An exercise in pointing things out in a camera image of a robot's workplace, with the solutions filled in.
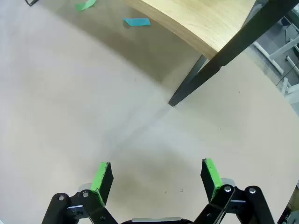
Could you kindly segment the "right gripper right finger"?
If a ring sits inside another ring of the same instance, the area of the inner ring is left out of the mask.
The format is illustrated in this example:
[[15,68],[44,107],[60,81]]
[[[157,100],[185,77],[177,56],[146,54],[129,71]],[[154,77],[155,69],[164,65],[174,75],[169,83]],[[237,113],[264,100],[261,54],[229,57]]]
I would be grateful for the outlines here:
[[226,214],[235,214],[241,224],[275,223],[258,186],[240,190],[230,183],[225,184],[210,158],[202,160],[200,176],[208,204],[194,220],[195,224],[219,224]]

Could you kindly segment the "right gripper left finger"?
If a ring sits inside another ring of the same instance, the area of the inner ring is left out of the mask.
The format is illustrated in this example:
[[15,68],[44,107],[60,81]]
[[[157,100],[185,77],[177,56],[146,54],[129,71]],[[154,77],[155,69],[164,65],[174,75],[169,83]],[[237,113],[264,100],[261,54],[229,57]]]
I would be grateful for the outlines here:
[[88,218],[93,224],[115,224],[117,221],[106,209],[108,195],[113,183],[110,162],[102,162],[91,187],[73,196],[56,193],[46,210],[43,224],[77,224]]

